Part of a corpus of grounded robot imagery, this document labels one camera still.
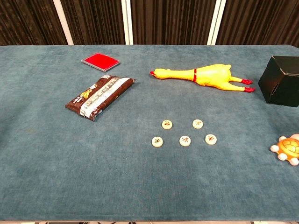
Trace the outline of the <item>teal table cloth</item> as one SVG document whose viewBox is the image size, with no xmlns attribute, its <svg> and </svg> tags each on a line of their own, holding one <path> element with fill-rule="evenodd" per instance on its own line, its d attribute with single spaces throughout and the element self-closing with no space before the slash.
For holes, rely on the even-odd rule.
<svg viewBox="0 0 299 224">
<path fill-rule="evenodd" d="M 102 72 L 81 62 L 95 53 L 120 64 Z M 271 56 L 299 49 L 0 46 L 0 221 L 299 221 L 299 166 L 270 151 L 280 136 L 299 133 L 299 107 L 268 104 L 260 89 L 150 75 L 223 63 L 257 87 Z M 103 75 L 135 82 L 95 121 L 65 108 Z M 151 144 L 156 136 L 161 147 Z"/>
</svg>

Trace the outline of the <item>red ink pad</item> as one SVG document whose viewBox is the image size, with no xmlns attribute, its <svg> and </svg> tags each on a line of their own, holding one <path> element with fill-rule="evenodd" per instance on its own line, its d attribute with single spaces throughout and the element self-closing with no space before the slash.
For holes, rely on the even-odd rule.
<svg viewBox="0 0 299 224">
<path fill-rule="evenodd" d="M 81 62 L 102 72 L 107 72 L 120 64 L 119 60 L 101 53 L 95 53 L 85 59 L 82 59 Z"/>
</svg>

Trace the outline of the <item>black cardboard box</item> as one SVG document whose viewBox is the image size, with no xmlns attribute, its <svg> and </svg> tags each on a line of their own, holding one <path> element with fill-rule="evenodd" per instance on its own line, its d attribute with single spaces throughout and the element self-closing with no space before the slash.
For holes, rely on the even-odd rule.
<svg viewBox="0 0 299 224">
<path fill-rule="evenodd" d="M 299 106 L 299 56 L 271 56 L 258 81 L 269 104 Z"/>
</svg>

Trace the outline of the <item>orange turtle toy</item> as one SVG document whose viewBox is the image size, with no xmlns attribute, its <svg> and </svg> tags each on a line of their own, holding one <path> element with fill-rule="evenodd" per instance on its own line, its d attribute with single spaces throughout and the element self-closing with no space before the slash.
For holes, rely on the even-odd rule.
<svg viewBox="0 0 299 224">
<path fill-rule="evenodd" d="M 299 165 L 299 133 L 289 138 L 279 137 L 278 143 L 272 145 L 270 150 L 278 155 L 279 160 L 288 161 L 292 166 Z"/>
</svg>

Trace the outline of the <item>brown snack packet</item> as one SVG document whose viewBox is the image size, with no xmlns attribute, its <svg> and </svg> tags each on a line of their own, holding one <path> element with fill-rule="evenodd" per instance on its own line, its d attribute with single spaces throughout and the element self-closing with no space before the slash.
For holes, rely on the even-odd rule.
<svg viewBox="0 0 299 224">
<path fill-rule="evenodd" d="M 78 115 L 95 121 L 104 109 L 125 92 L 135 80 L 129 77 L 103 75 L 96 83 L 65 105 Z"/>
</svg>

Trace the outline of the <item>yellow rubber chicken toy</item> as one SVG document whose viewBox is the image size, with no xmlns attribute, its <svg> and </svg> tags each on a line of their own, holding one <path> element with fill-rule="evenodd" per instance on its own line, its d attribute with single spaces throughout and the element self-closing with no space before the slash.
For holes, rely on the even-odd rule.
<svg viewBox="0 0 299 224">
<path fill-rule="evenodd" d="M 252 84 L 251 80 L 233 77 L 230 64 L 213 64 L 192 70 L 155 69 L 150 74 L 158 79 L 182 79 L 192 81 L 200 86 L 210 86 L 224 91 L 254 92 L 254 87 L 240 87 L 231 82 Z"/>
</svg>

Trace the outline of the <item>white partition frame post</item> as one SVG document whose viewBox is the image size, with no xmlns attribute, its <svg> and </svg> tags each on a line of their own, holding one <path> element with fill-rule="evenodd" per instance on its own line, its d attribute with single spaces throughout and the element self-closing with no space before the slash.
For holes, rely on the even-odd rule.
<svg viewBox="0 0 299 224">
<path fill-rule="evenodd" d="M 121 0 L 122 16 L 123 16 L 123 26 L 125 35 L 125 44 L 133 45 L 133 24 L 132 24 L 132 14 L 131 14 L 131 0 Z"/>
<path fill-rule="evenodd" d="M 61 0 L 53 0 L 68 45 L 74 45 Z"/>
<path fill-rule="evenodd" d="M 207 45 L 215 45 L 227 0 L 216 0 Z"/>
</svg>

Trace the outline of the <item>dark brown pleated curtain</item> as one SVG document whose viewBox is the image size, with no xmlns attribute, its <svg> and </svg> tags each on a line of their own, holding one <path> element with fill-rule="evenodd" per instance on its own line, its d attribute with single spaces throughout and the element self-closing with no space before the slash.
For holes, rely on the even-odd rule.
<svg viewBox="0 0 299 224">
<path fill-rule="evenodd" d="M 130 0 L 134 44 L 206 45 L 216 0 Z"/>
<path fill-rule="evenodd" d="M 121 0 L 61 0 L 75 45 L 125 44 Z"/>
<path fill-rule="evenodd" d="M 0 45 L 66 45 L 53 0 L 0 0 Z"/>
<path fill-rule="evenodd" d="M 226 0 L 216 44 L 299 48 L 299 0 Z"/>
</svg>

